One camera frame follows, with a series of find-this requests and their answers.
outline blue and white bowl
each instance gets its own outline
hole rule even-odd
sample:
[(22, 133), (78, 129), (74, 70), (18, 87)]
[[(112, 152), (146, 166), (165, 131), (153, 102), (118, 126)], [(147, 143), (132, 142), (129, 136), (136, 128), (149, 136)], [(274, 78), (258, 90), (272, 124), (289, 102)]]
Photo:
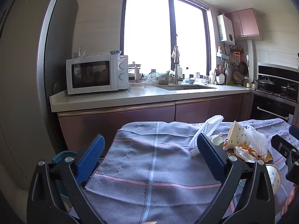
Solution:
[(120, 55), (120, 54), (121, 54), (121, 50), (113, 50), (113, 51), (110, 51), (110, 54), (111, 54), (111, 55)]

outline blue gripper pad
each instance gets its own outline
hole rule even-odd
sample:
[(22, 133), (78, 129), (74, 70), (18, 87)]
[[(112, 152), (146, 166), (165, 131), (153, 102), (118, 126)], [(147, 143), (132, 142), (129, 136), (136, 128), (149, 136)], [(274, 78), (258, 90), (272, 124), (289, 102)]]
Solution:
[(295, 137), (297, 140), (299, 140), (299, 129), (293, 125), (289, 127), (289, 133)]
[(105, 140), (97, 135), (88, 149), (81, 149), (75, 156), (77, 165), (76, 181), (80, 185), (87, 181), (105, 148)]
[(214, 179), (223, 184), (227, 178), (226, 152), (220, 146), (215, 146), (203, 133), (197, 137), (197, 147)]

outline bolt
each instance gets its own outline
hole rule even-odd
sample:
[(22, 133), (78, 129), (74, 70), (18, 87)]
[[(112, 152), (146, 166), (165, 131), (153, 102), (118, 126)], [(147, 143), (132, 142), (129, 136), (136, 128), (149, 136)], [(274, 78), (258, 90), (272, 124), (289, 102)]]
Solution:
[(43, 166), (43, 165), (44, 165), (44, 160), (40, 160), (37, 164), (38, 164), (39, 166)]
[(235, 155), (230, 155), (228, 158), (229, 158), (231, 161), (237, 161), (237, 160), (238, 160), (237, 157), (236, 157)]
[(71, 161), (73, 161), (73, 157), (72, 156), (68, 156), (64, 160), (65, 160), (65, 162), (71, 162)]
[(261, 160), (261, 159), (258, 159), (258, 164), (259, 164), (259, 165), (264, 165), (264, 161)]

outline countertop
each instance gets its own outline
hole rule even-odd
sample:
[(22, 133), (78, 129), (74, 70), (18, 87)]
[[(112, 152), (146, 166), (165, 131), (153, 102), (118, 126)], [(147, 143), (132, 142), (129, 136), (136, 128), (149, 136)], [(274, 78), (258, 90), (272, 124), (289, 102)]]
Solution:
[(249, 88), (241, 86), (226, 86), (204, 83), (194, 83), (194, 85), (201, 85), (211, 88), (169, 91), (159, 87), (146, 85), (144, 90), (140, 91), (129, 92), (129, 90), (119, 90), (75, 95), (68, 95), (67, 91), (65, 90), (50, 97), (51, 110), (52, 112), (77, 111), (125, 105), (171, 102), (177, 100), (250, 92)]

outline water heater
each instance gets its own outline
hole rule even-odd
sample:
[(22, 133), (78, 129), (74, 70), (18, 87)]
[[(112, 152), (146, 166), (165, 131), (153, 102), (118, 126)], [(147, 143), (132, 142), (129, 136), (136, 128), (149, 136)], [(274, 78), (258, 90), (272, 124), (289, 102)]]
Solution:
[(235, 45), (235, 36), (231, 20), (229, 20), (223, 14), (217, 16), (217, 20), (221, 42), (232, 46)]

